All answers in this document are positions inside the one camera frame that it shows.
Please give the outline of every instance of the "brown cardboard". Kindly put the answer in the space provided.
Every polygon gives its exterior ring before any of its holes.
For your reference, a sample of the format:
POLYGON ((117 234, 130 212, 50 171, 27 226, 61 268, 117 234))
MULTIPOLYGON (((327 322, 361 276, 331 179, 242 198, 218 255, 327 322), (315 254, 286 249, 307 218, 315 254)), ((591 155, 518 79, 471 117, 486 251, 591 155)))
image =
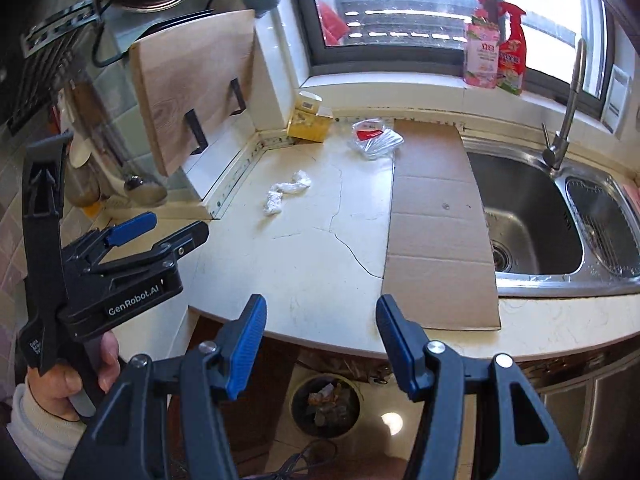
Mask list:
POLYGON ((396 121, 384 294, 425 328, 500 330, 478 185, 455 126, 396 121))

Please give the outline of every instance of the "crumpled white tissue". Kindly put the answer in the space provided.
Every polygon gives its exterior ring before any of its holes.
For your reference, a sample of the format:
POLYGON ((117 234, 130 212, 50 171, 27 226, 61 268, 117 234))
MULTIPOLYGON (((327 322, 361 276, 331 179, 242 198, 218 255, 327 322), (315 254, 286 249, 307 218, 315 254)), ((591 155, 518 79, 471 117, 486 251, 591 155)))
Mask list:
POLYGON ((264 203, 264 214, 270 216, 282 211, 283 193, 299 193, 309 186, 311 186, 311 179, 308 174, 302 170, 296 171, 296 173, 291 177, 290 182, 273 184, 267 192, 267 202, 264 203))

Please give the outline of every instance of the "sink basin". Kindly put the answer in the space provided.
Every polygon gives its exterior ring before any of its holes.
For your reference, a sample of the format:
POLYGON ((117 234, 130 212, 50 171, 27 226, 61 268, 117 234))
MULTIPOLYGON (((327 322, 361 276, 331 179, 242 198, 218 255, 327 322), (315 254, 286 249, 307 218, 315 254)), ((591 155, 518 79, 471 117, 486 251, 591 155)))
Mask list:
POLYGON ((640 292, 640 222, 603 171, 542 150, 465 138, 494 251, 500 296, 640 292))

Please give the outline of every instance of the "spray bottle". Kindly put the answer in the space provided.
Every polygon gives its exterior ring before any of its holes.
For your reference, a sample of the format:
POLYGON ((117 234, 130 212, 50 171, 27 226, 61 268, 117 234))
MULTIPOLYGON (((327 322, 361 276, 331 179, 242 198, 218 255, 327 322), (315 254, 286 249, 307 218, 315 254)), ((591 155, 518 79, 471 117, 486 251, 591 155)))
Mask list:
POLYGON ((527 42, 520 20, 526 12, 507 2, 499 2, 498 10, 501 16, 508 12, 511 21, 511 35, 501 44, 498 54, 498 86, 507 92, 520 95, 527 69, 527 42))
POLYGON ((495 88, 498 73, 498 43, 500 29, 489 21, 484 8, 488 0, 478 0, 480 6, 474 11, 465 26, 465 66, 463 78, 466 83, 482 88, 495 88))

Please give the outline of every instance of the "metal screw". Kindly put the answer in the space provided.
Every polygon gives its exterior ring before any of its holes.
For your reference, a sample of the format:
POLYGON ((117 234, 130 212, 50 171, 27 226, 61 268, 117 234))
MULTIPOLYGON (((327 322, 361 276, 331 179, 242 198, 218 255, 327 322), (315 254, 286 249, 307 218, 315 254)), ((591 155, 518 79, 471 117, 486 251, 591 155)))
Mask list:
POLYGON ((203 341, 198 345, 198 350, 203 354, 215 354, 218 351, 218 345, 215 341, 203 341))
POLYGON ((510 355, 498 354, 495 357, 495 363, 502 368, 511 368, 511 365, 513 365, 513 359, 510 355))
POLYGON ((147 366, 149 364, 149 361, 150 361, 150 358, 148 355, 138 354, 138 355, 134 355, 131 358, 131 361, 129 361, 129 364, 136 368, 142 368, 144 366, 147 366))
POLYGON ((442 354, 445 351, 446 346, 442 341, 429 341, 427 344, 427 350, 432 354, 442 354))

